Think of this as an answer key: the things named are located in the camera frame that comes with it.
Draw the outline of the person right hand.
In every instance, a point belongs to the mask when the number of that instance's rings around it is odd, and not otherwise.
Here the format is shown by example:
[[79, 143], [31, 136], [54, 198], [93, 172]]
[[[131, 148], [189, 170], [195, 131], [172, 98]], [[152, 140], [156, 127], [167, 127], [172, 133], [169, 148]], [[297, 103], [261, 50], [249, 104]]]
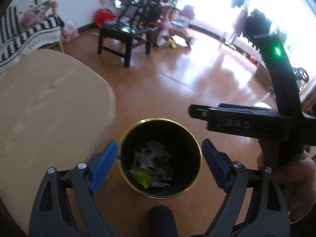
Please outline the person right hand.
[[288, 203], [292, 222], [303, 218], [315, 204], [315, 162], [307, 152], [301, 159], [294, 159], [274, 171], [278, 183], [292, 185], [293, 191]]

